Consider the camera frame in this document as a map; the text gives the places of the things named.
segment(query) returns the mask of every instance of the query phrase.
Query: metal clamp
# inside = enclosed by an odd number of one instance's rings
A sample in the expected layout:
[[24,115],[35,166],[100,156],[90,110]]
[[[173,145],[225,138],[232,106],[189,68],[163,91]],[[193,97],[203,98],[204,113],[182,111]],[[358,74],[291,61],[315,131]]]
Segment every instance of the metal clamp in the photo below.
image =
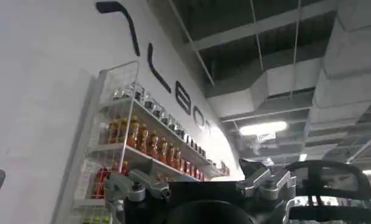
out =
[[158,181],[140,170],[131,170],[129,178],[136,182],[141,183],[150,194],[157,199],[168,198],[170,196],[169,186],[166,183]]
[[252,197],[254,195],[254,190],[270,177],[270,170],[266,167],[262,167],[255,171],[250,177],[237,182],[236,188],[243,196]]

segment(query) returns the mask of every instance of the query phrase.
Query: concrete ceiling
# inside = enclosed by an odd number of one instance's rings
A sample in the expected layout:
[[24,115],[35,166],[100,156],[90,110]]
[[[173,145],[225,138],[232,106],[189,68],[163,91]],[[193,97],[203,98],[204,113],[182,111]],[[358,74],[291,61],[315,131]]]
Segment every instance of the concrete ceiling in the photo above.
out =
[[[371,169],[371,0],[149,2],[243,157]],[[257,150],[239,134],[270,121]]]

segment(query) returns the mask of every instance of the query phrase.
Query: white wire rack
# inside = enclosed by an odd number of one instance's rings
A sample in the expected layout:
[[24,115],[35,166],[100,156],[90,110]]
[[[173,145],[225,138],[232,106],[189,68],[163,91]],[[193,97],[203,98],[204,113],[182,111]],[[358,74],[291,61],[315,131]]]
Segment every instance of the white wire rack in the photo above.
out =
[[[149,131],[155,130],[158,136],[178,147],[181,157],[195,170],[208,178],[223,175],[144,106],[138,89],[138,71],[139,63],[131,61],[100,73],[89,107],[92,111],[88,112],[58,213],[68,216],[68,223],[117,224],[104,198],[104,179],[111,172],[139,169],[161,181],[200,181],[196,174],[187,175],[178,167],[175,169],[130,146],[127,137],[135,116],[139,124],[146,124]],[[125,131],[119,125],[124,119],[127,119]],[[57,220],[56,224],[65,223],[65,219]]]

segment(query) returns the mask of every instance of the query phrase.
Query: food product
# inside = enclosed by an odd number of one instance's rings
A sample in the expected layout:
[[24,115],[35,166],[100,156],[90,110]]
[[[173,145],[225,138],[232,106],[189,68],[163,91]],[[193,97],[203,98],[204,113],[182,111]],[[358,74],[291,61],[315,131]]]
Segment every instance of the food product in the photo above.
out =
[[153,110],[155,100],[153,97],[150,95],[150,93],[146,93],[144,95],[144,107],[148,109],[149,111]]
[[129,127],[129,135],[127,137],[127,145],[136,148],[136,140],[138,139],[139,121],[138,117],[132,116]]
[[206,153],[205,153],[205,150],[202,149],[202,156],[205,158],[206,157]]
[[186,172],[186,167],[185,167],[185,160],[184,159],[180,159],[180,171],[181,172]]
[[166,164],[174,167],[174,153],[175,153],[175,147],[173,143],[169,144],[168,151],[166,152]]
[[147,154],[155,159],[157,159],[157,145],[158,145],[157,132],[153,131],[147,143]]
[[157,119],[161,119],[161,106],[157,102],[153,106],[152,113]]
[[161,122],[165,125],[169,124],[169,115],[165,108],[161,107]]
[[116,143],[118,137],[119,122],[117,119],[113,119],[108,126],[108,142],[107,144]]
[[174,117],[171,114],[169,114],[169,125],[168,125],[168,127],[172,131],[174,131],[175,130],[175,127],[176,127],[175,126],[175,119],[174,119]]
[[157,153],[158,153],[158,160],[163,162],[163,163],[166,163],[166,151],[167,151],[167,149],[168,149],[168,143],[166,142],[166,138],[161,137],[160,141],[158,142]]
[[129,175],[129,172],[130,172],[129,162],[124,160],[123,161],[123,164],[122,164],[121,174],[123,174],[125,176],[128,176]]
[[120,127],[119,127],[117,142],[124,143],[124,137],[125,137],[126,131],[127,131],[127,118],[122,118],[120,120]]
[[185,169],[184,172],[188,175],[191,174],[191,163],[188,161],[185,161]]
[[189,175],[192,177],[195,176],[195,167],[193,165],[191,165],[191,173]]
[[200,170],[197,168],[195,168],[195,171],[194,171],[194,178],[200,179]]
[[93,190],[93,198],[100,199],[104,198],[104,178],[109,174],[107,168],[103,167],[99,169],[96,174],[96,183]]
[[135,97],[134,97],[135,100],[137,100],[138,102],[141,102],[143,99],[143,95],[144,95],[144,88],[139,83],[137,83],[135,85]]
[[146,124],[142,124],[138,130],[138,139],[136,140],[136,149],[140,152],[147,153],[147,137],[149,131]]
[[181,171],[181,152],[178,147],[174,149],[174,155],[173,155],[173,167],[177,170]]

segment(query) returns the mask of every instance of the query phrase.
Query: glass jar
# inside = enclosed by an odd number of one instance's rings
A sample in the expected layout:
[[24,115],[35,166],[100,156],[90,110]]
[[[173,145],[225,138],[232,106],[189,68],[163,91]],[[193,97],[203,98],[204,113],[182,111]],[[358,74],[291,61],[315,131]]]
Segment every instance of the glass jar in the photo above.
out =
[[137,100],[139,103],[143,101],[144,98],[144,88],[139,84],[135,84],[135,100]]
[[169,124],[169,115],[165,108],[161,107],[161,122],[165,125]]
[[161,137],[160,141],[158,142],[158,160],[166,163],[166,151],[168,149],[168,143],[166,142],[165,137]]
[[155,159],[157,159],[157,147],[158,147],[157,145],[158,145],[157,132],[153,131],[147,143],[147,154]]
[[175,130],[175,119],[173,117],[173,115],[169,114],[169,123],[168,123],[168,127],[170,130],[174,131]]
[[178,136],[178,137],[180,137],[182,140],[184,140],[184,134],[185,134],[185,132],[184,132],[184,130],[183,130],[183,127],[180,125],[180,123],[176,123],[176,128],[175,128],[175,130],[174,130],[174,132],[175,132],[175,134]]
[[129,127],[129,135],[127,137],[127,145],[136,148],[136,140],[138,139],[139,121],[138,117],[132,116]]
[[138,139],[136,142],[136,149],[140,152],[147,153],[147,137],[149,136],[149,131],[146,124],[142,124],[138,130]]
[[174,167],[174,153],[175,153],[174,144],[170,143],[168,151],[166,152],[166,164],[171,167]]
[[154,104],[154,106],[153,106],[153,111],[152,111],[152,113],[153,113],[153,115],[154,115],[158,120],[161,119],[161,110],[162,110],[161,105],[160,105],[159,103],[156,102],[156,103]]
[[148,109],[150,112],[152,112],[154,104],[155,104],[155,100],[153,99],[151,94],[150,93],[145,93],[145,95],[144,95],[144,107],[146,109]]

